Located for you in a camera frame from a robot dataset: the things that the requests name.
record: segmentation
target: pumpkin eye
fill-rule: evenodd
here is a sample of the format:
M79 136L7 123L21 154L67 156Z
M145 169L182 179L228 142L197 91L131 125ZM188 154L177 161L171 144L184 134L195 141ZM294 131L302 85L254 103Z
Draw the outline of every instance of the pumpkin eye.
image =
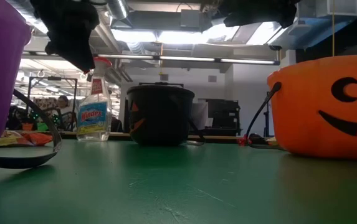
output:
M357 100L357 97L349 96L345 93L345 87L349 84L357 84L357 79L346 77L337 80L331 88L332 95L345 103L351 103Z

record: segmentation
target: white wall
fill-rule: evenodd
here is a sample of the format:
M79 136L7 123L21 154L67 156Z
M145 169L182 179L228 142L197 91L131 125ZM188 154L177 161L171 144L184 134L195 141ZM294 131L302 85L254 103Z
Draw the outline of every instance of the white wall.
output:
M126 92L131 86L137 86L139 82L161 82L160 81L160 68L147 68L142 70L140 68L127 68L126 72L133 79L133 83L124 83L121 85L121 100L120 100L120 114L119 119L124 119L124 106ZM224 74L220 73L218 69L190 69L187 71L182 68L163 68L162 72L169 75L168 83L182 83L185 89L191 90L195 93L194 102L198 99L224 99ZM217 76L217 82L209 83L209 75Z
M260 108L269 87L267 77L279 66L270 65L233 65L234 85L232 88L233 100L239 101L240 106L240 127L242 135L245 134L252 118ZM252 133L263 136L265 127L265 116L261 113L256 119Z
M225 75L225 97L226 100L234 99L234 66L231 65Z

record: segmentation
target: green table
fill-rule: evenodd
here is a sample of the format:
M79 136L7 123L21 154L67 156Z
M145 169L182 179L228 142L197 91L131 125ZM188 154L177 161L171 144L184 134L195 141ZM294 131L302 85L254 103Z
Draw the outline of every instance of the green table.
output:
M63 140L45 166L0 169L0 223L357 223L357 162Z

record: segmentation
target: orange pumpkin bucket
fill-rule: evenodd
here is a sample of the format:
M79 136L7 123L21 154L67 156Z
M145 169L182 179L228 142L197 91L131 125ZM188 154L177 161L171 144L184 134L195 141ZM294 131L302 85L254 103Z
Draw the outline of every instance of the orange pumpkin bucket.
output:
M274 72L275 137L287 151L357 159L357 55L322 58Z

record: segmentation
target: black lid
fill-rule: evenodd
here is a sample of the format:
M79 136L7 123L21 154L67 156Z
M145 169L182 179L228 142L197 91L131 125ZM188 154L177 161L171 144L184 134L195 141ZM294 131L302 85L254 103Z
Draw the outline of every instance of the black lid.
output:
M133 86L127 90L127 95L133 93L135 91L143 91L143 90L159 90L162 92L170 92L174 94L185 94L190 96L191 98L195 97L195 93L189 91L184 88L178 88L175 86L166 86L166 85L140 85L140 86Z

